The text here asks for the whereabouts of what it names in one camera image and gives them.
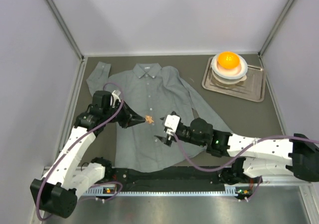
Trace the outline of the orange gold brooch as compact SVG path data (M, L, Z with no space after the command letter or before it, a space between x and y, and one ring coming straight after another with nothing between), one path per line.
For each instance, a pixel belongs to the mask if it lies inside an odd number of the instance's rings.
M146 115L145 120L146 120L146 123L148 123L148 124L154 123L154 120L150 115Z

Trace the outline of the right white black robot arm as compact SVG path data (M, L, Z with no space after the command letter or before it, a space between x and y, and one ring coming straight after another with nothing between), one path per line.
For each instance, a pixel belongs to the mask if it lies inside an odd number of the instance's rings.
M215 157L230 157L229 163L212 169L229 185L276 175L294 176L306 182L319 180L319 142L303 134L246 137L216 130L202 118L186 126L175 112L161 120L166 136L158 139L165 145L184 142L204 148Z

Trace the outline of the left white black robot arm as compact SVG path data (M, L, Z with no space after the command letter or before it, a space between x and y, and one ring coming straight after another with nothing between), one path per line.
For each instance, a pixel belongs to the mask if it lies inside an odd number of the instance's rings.
M96 91L86 111L77 116L70 136L53 165L41 179L32 181L30 191L41 221L44 218L40 211L69 217L79 198L96 182L107 177L107 170L112 166L102 158L94 159L81 174L75 174L86 150L106 124L117 123L128 128L146 121L120 95L118 90Z

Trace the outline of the grey button-up shirt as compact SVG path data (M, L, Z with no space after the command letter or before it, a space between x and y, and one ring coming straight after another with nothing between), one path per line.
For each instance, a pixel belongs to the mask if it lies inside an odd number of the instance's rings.
M115 167L155 172L184 160L178 145L168 147L159 140L164 135L161 118L176 112L189 126L196 111L217 130L230 131L228 125L203 97L172 66L158 63L136 64L132 70L110 75L111 65L99 62L87 79L89 92L112 92L121 87L124 100L137 114L152 118L129 128L117 127Z

